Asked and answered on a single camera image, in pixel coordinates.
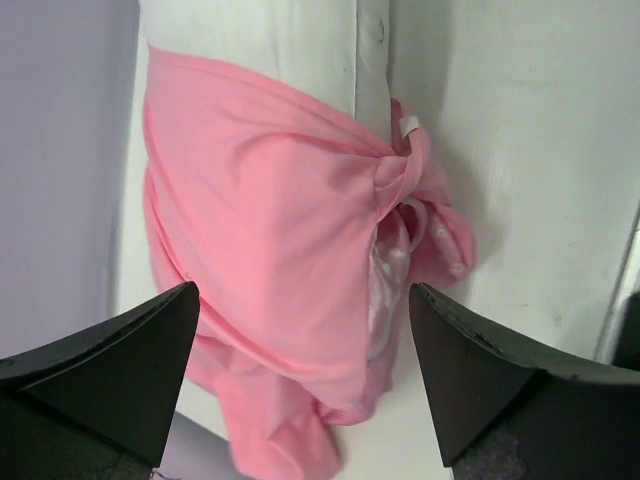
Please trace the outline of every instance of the white table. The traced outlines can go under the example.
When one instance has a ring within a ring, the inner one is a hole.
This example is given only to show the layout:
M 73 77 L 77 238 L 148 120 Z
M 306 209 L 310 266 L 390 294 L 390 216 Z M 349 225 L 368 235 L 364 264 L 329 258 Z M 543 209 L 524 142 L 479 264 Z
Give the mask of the white table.
M 393 89 L 433 134 L 480 264 L 453 292 L 545 343 L 606 359 L 636 287 L 640 3 L 398 0 Z M 118 309 L 156 291 L 141 209 L 141 43 L 122 218 Z M 408 329 L 395 389 L 337 431 L 339 479 L 445 480 Z M 221 437 L 215 398 L 185 382 L 178 411 Z

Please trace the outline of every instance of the pink towel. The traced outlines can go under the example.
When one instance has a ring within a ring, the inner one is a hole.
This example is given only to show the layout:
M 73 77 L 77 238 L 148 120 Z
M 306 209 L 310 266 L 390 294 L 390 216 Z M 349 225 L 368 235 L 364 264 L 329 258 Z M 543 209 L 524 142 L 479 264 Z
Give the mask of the pink towel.
M 398 103 L 392 148 L 224 62 L 151 49 L 148 75 L 154 273 L 201 292 L 187 376 L 218 396 L 241 472 L 327 480 L 339 460 L 326 425 L 373 414 L 408 287 L 467 275 L 471 229 Z

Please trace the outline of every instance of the pink cloth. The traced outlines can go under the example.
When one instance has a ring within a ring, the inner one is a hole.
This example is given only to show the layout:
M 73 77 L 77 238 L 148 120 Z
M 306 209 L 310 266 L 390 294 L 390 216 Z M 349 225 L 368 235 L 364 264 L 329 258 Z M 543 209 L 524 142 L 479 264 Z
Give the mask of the pink cloth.
M 326 425 L 366 420 L 390 388 L 408 287 L 473 264 L 425 131 L 392 110 L 394 148 L 275 80 L 151 49 L 154 274 L 200 288 L 187 376 L 218 396 L 246 475 L 331 478 Z

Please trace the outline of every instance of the wrinkled fabric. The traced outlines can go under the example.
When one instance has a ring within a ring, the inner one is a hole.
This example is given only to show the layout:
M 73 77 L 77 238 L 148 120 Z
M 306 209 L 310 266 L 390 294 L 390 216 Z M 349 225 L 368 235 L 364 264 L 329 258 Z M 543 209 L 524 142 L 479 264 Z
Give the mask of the wrinkled fabric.
M 151 49 L 144 207 L 156 282 L 198 284 L 187 377 L 218 396 L 238 469 L 328 480 L 326 425 L 391 387 L 408 288 L 464 278 L 473 236 L 413 117 L 393 147 L 221 61 Z

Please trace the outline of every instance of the white fabric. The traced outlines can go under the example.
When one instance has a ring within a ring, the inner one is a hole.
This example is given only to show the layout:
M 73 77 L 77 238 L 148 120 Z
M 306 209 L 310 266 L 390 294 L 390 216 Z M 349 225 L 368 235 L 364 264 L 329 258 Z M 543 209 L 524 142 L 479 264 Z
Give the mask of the white fabric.
M 390 0 L 140 0 L 151 45 L 280 80 L 390 139 Z

